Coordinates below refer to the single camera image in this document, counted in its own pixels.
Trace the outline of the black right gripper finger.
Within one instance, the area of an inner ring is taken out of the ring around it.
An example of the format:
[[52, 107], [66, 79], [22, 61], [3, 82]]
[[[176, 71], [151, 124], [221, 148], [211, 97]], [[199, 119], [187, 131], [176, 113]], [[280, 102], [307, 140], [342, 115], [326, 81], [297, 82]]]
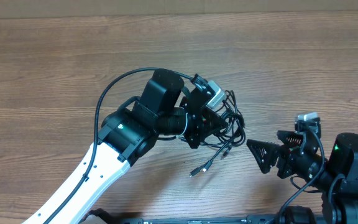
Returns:
[[285, 147], [296, 147], [303, 144], [303, 135], [293, 131], [277, 131], [278, 139], [283, 143]]
[[246, 145], [254, 156], [261, 172], [263, 174], [269, 173], [280, 155], [280, 145], [253, 139], [248, 139]]

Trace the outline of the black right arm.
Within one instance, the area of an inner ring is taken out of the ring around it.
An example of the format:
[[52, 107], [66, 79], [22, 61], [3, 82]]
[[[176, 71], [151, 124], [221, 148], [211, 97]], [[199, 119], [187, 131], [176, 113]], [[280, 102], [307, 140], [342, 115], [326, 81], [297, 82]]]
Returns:
[[291, 205], [308, 192], [321, 194], [323, 223], [358, 223], [358, 134], [338, 134], [329, 158], [321, 142], [320, 118], [299, 119], [294, 131], [279, 130], [277, 137], [281, 144], [247, 140], [263, 174], [275, 166], [279, 178], [305, 181], [281, 206], [274, 222], [318, 223], [310, 208]]

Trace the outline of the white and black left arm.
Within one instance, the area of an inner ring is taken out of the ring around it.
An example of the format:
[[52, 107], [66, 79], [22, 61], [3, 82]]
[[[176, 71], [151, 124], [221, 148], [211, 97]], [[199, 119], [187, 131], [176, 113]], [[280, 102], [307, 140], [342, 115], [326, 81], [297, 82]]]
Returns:
[[136, 161], [149, 152], [159, 136], [183, 136], [197, 148], [208, 136], [227, 127], [214, 109], [224, 90], [214, 81], [164, 68], [129, 71], [110, 83], [151, 71], [141, 96], [133, 96], [99, 121], [102, 100], [94, 116], [93, 143], [82, 161], [57, 191], [26, 223], [79, 223], [102, 194]]

